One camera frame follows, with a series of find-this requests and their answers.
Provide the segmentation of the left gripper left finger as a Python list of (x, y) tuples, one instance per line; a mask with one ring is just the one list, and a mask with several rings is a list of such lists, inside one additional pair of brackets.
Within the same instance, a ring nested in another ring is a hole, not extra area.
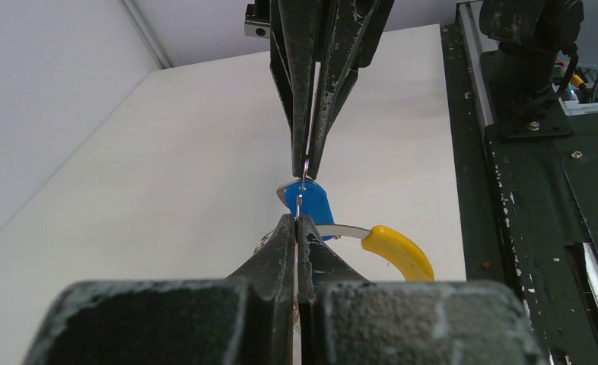
[(221, 279), (80, 281), (57, 296), (26, 364), (290, 364), (294, 218)]

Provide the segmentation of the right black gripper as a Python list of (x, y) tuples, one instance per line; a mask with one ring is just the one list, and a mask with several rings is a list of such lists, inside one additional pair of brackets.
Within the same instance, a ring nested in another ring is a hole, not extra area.
[[(368, 67), (393, 1), (254, 1), (245, 34), (270, 39), (270, 69), (291, 132), (291, 171), (316, 179), (326, 137)], [(320, 62), (312, 121), (316, 62)]]

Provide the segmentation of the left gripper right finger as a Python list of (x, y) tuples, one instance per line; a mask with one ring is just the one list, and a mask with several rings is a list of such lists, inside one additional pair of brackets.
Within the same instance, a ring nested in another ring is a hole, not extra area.
[(304, 364), (544, 364), (520, 301), (493, 281), (371, 282), (351, 269), (319, 274), (320, 245), (297, 222)]

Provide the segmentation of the keyring with yellow handle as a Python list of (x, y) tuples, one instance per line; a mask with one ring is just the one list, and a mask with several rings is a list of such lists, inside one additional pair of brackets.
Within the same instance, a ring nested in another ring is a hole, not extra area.
[(316, 225), (320, 245), (314, 259), (319, 274), (351, 269), (371, 281), (433, 281), (434, 269), (411, 239), (383, 225)]

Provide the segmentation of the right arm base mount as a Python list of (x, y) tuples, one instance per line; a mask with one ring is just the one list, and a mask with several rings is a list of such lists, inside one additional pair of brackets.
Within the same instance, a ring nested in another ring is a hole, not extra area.
[(485, 1), (479, 29), (498, 48), (481, 55), (494, 123), (506, 139), (572, 133), (559, 100), (576, 70), (581, 1)]

